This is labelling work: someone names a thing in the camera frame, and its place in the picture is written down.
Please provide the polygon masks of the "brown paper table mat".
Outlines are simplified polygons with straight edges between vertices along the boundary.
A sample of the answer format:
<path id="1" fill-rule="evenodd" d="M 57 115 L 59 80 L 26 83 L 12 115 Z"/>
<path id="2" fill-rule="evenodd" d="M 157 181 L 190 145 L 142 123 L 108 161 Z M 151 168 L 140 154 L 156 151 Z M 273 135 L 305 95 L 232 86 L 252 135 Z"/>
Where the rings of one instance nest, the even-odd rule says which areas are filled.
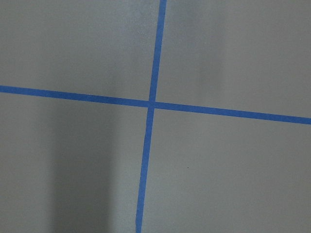
<path id="1" fill-rule="evenodd" d="M 3 0 L 3 233 L 308 233 L 308 0 Z"/>

